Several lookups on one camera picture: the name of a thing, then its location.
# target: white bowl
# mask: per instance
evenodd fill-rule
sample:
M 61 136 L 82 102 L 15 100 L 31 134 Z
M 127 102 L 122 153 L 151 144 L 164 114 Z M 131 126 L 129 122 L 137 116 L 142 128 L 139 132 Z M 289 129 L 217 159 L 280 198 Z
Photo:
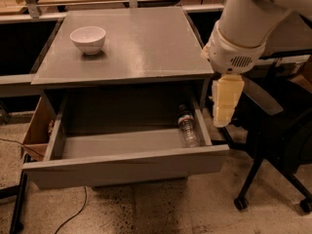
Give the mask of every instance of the white bowl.
M 104 45 L 106 32 L 95 26 L 81 27 L 70 34 L 71 41 L 86 55 L 97 54 Z

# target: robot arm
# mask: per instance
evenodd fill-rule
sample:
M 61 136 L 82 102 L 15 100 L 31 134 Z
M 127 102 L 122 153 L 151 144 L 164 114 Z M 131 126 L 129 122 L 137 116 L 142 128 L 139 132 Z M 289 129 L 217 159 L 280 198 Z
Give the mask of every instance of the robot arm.
M 231 121 L 244 88 L 240 74 L 254 67 L 270 33 L 293 11 L 311 20 L 312 0 L 227 0 L 203 50 L 214 71 L 222 74 L 213 85 L 217 127 Z

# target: plastic water bottle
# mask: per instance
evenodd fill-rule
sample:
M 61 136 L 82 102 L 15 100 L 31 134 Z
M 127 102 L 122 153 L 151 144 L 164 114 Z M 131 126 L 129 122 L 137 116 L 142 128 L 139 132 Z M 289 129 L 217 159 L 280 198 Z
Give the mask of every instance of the plastic water bottle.
M 195 120 L 186 105 L 182 104 L 178 107 L 177 118 L 177 123 L 182 132 L 185 147 L 199 146 L 199 139 L 195 132 Z

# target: gray drawer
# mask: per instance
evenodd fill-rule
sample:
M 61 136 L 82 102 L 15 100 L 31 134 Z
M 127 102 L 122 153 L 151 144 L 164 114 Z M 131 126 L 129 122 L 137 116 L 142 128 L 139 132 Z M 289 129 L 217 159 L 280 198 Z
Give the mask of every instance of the gray drawer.
M 219 172 L 227 145 L 213 146 L 189 87 L 119 86 L 69 91 L 41 162 L 23 170 L 40 188 L 102 186 Z M 186 148 L 178 106 L 194 111 L 201 144 Z

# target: electrical cord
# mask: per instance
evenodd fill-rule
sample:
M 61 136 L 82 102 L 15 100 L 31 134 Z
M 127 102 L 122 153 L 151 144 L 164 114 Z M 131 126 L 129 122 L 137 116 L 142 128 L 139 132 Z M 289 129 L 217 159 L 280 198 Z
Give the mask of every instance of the electrical cord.
M 84 211 L 84 209 L 86 208 L 86 204 L 87 204 L 87 187 L 84 187 L 85 189 L 85 202 L 84 205 L 82 206 L 82 208 L 79 210 L 79 212 L 77 214 L 75 214 L 74 216 L 70 217 L 68 220 L 66 220 L 65 222 L 63 222 L 57 229 L 57 231 L 55 232 L 55 234 L 57 234 L 60 229 L 67 223 L 69 222 L 72 218 L 74 218 L 75 216 L 79 215 L 82 211 Z
M 26 148 L 26 149 L 28 149 L 30 151 L 33 151 L 34 153 L 38 154 L 40 157 L 44 157 L 44 155 L 42 155 L 41 153 L 35 151 L 34 149 L 32 149 L 32 148 L 30 148 L 28 146 L 25 146 L 23 143 L 21 143 L 21 142 L 19 142 L 17 140 L 11 140 L 11 139 L 1 138 L 1 137 L 0 137 L 0 140 L 20 144 L 22 147 L 24 147 L 24 148 Z

